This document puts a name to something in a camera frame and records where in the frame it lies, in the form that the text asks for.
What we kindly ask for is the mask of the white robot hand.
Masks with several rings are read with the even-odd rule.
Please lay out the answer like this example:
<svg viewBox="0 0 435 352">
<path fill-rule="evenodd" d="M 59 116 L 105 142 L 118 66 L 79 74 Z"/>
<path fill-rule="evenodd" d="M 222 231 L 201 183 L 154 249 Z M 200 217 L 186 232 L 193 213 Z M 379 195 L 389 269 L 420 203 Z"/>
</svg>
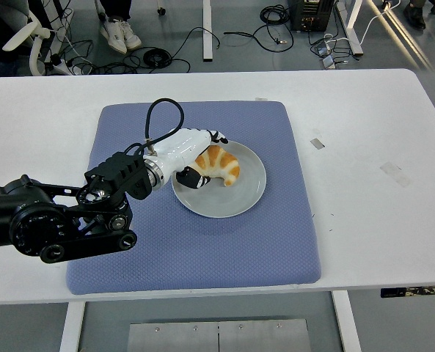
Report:
<svg viewBox="0 0 435 352">
<path fill-rule="evenodd" d="M 181 128 L 172 136 L 152 145 L 144 155 L 152 190 L 164 186 L 174 172 L 181 172 L 212 143 L 228 143 L 226 137 L 212 130 Z"/>
</svg>

